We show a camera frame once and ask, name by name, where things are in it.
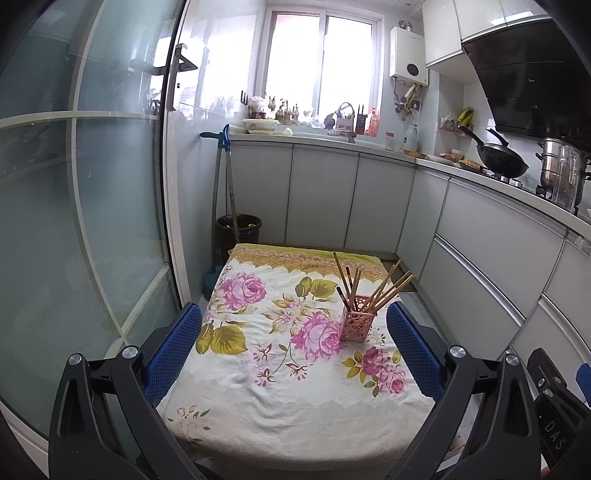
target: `chopstick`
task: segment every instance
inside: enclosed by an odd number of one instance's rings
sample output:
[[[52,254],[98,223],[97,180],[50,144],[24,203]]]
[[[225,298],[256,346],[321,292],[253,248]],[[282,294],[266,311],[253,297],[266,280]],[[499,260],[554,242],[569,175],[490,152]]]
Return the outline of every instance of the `chopstick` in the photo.
[[[390,300],[392,300],[398,293],[406,287],[410,282],[414,279],[414,275],[410,275],[402,284],[397,287],[390,295],[387,295],[386,298],[383,298],[378,304],[374,306],[374,308],[370,311],[370,313],[377,313],[381,308],[383,308]]]
[[[353,280],[351,280],[351,270],[349,270],[349,267],[345,267],[345,270],[347,271],[347,276],[349,277],[349,285],[351,285],[351,288],[353,288]]]
[[[355,295],[357,293],[357,288],[359,287],[359,280],[361,279],[361,270],[356,268],[355,269],[355,280],[353,282],[353,287],[351,287],[351,295],[349,296],[349,305],[351,306],[351,310],[356,307],[355,302]]]
[[[347,285],[347,281],[345,280],[345,274],[343,273],[343,268],[340,266],[339,257],[337,257],[336,252],[333,252],[333,256],[336,260],[336,266],[339,267],[340,278],[343,281],[343,285],[345,286],[345,292],[347,292],[347,297],[350,300],[351,299],[351,292],[349,291],[349,286]]]
[[[343,303],[345,304],[345,308],[348,311],[351,311],[351,309],[349,308],[349,303],[347,302],[347,299],[343,295],[343,291],[340,289],[340,287],[336,287],[336,291],[338,292],[340,299],[343,300]]]
[[[365,304],[366,308],[369,307],[370,305],[374,304],[374,300],[382,294],[384,287],[386,286],[386,283],[388,283],[388,280],[390,280],[392,273],[394,272],[394,270],[396,270],[398,268],[401,261],[402,260],[398,260],[398,263],[396,263],[395,265],[392,265],[392,268],[390,268],[390,271],[386,275],[386,278],[384,279],[384,281],[379,285],[379,287],[369,297],[367,303]]]
[[[400,286],[400,284],[402,284],[411,275],[412,275],[412,273],[406,272],[402,276],[402,278],[400,278],[394,285],[392,285],[385,293],[381,294],[380,297],[376,297],[371,304],[368,304],[367,307],[364,309],[364,311],[370,312],[371,310],[373,310],[374,307],[378,303],[380,303],[384,298],[386,298],[386,296],[390,295],[393,290],[395,290],[396,288],[398,288]]]

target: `water heater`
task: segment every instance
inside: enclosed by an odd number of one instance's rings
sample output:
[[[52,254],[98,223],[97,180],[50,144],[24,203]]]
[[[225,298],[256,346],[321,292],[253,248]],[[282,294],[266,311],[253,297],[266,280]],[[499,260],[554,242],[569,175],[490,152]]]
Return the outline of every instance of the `water heater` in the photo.
[[[425,66],[425,39],[421,35],[394,27],[390,32],[390,76],[420,85],[429,84]]]

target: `white cabinet door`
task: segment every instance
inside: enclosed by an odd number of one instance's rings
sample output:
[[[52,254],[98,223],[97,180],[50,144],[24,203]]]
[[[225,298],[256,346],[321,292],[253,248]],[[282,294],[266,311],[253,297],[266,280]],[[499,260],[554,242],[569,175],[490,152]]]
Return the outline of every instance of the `white cabinet door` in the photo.
[[[427,65],[462,51],[453,0],[426,0],[423,3],[423,28]]]
[[[549,17],[535,0],[500,0],[505,22],[512,24],[538,18]]]
[[[591,259],[565,242],[560,259],[546,288],[546,295],[574,324],[591,345]]]
[[[483,285],[482,277],[438,240],[433,241],[420,285],[472,356],[496,360],[519,331],[519,324],[495,298],[491,286]]]
[[[329,148],[294,150],[286,244],[345,246],[358,161]]]
[[[462,40],[505,26],[499,0],[454,1]]]
[[[290,189],[291,148],[232,147],[232,179],[238,213],[262,220],[261,243],[283,244]]]
[[[575,329],[544,297],[513,341],[513,348],[527,363],[531,352],[543,348],[562,374],[569,390],[585,401],[576,381],[577,370],[591,362],[589,348]]]
[[[527,317],[550,278],[566,229],[491,190],[452,180],[437,233]]]
[[[413,187],[413,167],[361,156],[345,248],[396,251]]]
[[[397,254],[419,277],[435,236],[449,177],[418,169]]]

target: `blue gripper pad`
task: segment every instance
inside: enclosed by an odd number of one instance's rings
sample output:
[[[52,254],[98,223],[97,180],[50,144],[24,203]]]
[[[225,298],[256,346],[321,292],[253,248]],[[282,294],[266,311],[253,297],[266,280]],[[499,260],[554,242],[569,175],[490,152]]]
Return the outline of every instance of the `blue gripper pad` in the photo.
[[[577,371],[577,383],[591,407],[591,367],[588,364],[581,365]]]
[[[438,402],[445,392],[443,365],[398,302],[388,308],[386,324],[419,389]]]
[[[195,340],[201,332],[201,309],[192,304],[181,313],[148,365],[144,396],[149,402],[163,398],[177,379]]]

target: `sliding glass door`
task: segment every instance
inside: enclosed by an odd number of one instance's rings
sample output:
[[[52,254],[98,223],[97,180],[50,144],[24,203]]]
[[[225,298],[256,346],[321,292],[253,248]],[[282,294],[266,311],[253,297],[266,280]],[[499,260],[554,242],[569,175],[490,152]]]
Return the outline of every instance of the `sliding glass door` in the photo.
[[[161,105],[184,3],[56,0],[0,72],[0,396],[43,436],[69,355],[180,309]]]

